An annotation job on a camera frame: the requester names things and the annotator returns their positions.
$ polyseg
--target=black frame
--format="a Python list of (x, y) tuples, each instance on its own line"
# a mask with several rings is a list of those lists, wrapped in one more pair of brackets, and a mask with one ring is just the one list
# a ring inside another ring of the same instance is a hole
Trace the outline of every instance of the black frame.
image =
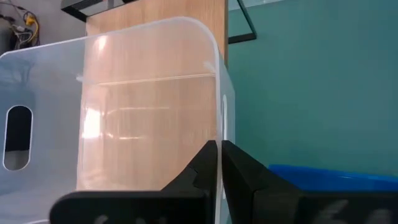
[(51, 224), (215, 222), (218, 149), (208, 141), (160, 191), (74, 192), (55, 202)]
[(398, 192), (301, 190), (229, 141), (222, 159), (232, 224), (398, 223)]
[[(90, 7), (90, 6), (97, 4), (101, 1), (102, 0), (62, 0), (61, 10), (82, 22), (86, 22), (88, 16), (86, 14), (80, 12), (80, 10)], [(137, 0), (123, 0), (124, 3), (129, 3), (129, 2), (133, 2), (133, 1), (137, 1)], [(251, 21), (248, 11), (246, 10), (246, 7), (244, 6), (242, 0), (237, 0), (237, 2), (239, 4), (239, 8), (243, 12), (246, 22), (249, 24), (251, 32), (248, 34), (241, 34), (241, 35), (236, 35), (233, 37), (228, 37), (229, 44), (235, 44), (235, 43), (239, 43), (239, 42), (257, 39), (256, 29), (254, 28), (254, 25)]]
[(233, 37), (228, 37), (228, 43), (229, 44), (236, 44), (244, 41), (249, 41), (249, 40), (256, 40), (257, 39), (257, 32), (256, 28), (254, 28), (253, 22), (251, 21), (251, 18), (249, 16), (248, 11), (246, 10), (246, 7), (244, 6), (242, 0), (237, 0), (239, 7), (241, 8), (244, 18), (246, 19), (246, 22), (249, 24), (251, 32), (248, 34), (241, 34), (241, 35), (236, 35)]

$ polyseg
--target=wooden board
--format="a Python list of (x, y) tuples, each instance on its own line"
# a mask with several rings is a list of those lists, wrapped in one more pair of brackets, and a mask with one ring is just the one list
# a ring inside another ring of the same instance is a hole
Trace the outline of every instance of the wooden board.
[[(190, 16), (213, 31), (226, 53), (226, 8), (224, 0), (140, 0), (89, 18), (87, 32)], [(172, 38), (166, 30), (153, 32), (108, 39), (102, 48), (86, 43), (86, 80), (165, 80), (83, 85), (81, 135), (90, 113), (99, 116), (101, 134), (80, 141), (78, 190), (160, 190), (216, 139), (215, 74), (203, 68), (203, 61), (214, 61), (213, 49), (189, 40), (143, 48), (142, 39)], [(201, 77), (168, 79), (184, 75)]]
[(227, 62), (227, 0), (138, 0), (89, 17), (86, 31), (88, 35), (102, 34), (175, 16), (192, 17), (204, 23), (213, 33)]

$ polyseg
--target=transparent plastic bin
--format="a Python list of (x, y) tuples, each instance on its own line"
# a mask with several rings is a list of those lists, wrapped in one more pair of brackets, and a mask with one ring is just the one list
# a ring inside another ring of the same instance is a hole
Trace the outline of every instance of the transparent plastic bin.
[(0, 124), (14, 105), (33, 114), (29, 163), (0, 168), (0, 223), (46, 223), (76, 190), (160, 190), (207, 140), (234, 141), (231, 80), (191, 18), (8, 52), (0, 72)]

